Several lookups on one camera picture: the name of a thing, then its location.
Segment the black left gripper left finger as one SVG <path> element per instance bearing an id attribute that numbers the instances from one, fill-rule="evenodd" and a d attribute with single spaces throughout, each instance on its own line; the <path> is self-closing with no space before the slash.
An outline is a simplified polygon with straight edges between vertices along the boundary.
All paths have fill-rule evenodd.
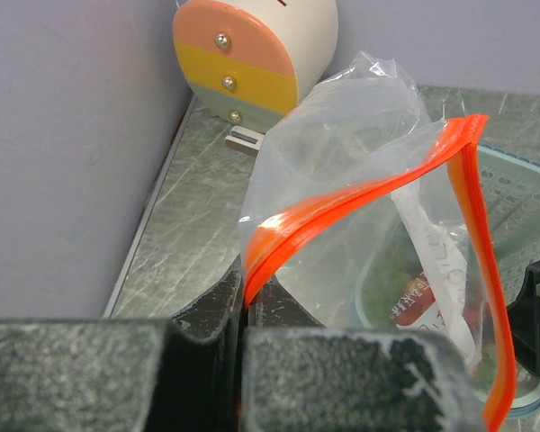
<path id="1" fill-rule="evenodd" d="M 0 319 L 0 431 L 233 431 L 238 265 L 169 318 Z"/>

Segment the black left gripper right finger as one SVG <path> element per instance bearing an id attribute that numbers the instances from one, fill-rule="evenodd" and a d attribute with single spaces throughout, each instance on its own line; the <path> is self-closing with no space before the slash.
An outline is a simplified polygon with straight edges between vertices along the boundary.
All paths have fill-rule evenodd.
<path id="1" fill-rule="evenodd" d="M 276 279 L 247 311 L 246 431 L 483 431 L 460 355 L 421 331 L 326 328 Z"/>

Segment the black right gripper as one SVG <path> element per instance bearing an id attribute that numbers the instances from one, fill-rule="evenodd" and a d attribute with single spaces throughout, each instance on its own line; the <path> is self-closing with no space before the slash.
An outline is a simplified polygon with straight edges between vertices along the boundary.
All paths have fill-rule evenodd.
<path id="1" fill-rule="evenodd" d="M 540 379 L 540 192 L 534 197 L 533 214 L 510 242 L 508 263 L 523 279 L 507 311 L 516 359 Z"/>

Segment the light blue plastic basket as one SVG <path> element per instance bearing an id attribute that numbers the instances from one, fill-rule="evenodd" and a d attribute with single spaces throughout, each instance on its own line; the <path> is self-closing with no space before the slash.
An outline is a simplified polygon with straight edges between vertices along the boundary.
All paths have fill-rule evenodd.
<path id="1" fill-rule="evenodd" d="M 512 303 L 527 266 L 540 260 L 540 165 L 480 146 L 479 166 L 503 295 Z M 468 349 L 472 387 L 485 402 L 497 354 L 478 260 L 456 203 L 432 210 L 427 191 L 415 185 L 391 194 L 386 236 L 355 284 L 356 315 L 368 329 L 433 331 Z"/>

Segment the clear zip bag orange zipper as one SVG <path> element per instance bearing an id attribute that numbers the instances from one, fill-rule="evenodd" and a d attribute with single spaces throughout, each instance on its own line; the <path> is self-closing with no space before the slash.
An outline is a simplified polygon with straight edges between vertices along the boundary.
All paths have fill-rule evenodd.
<path id="1" fill-rule="evenodd" d="M 359 52 L 265 134 L 238 231 L 247 306 L 276 279 L 328 327 L 445 337 L 496 431 L 517 369 L 480 182 L 487 122 L 432 121 L 396 61 Z"/>

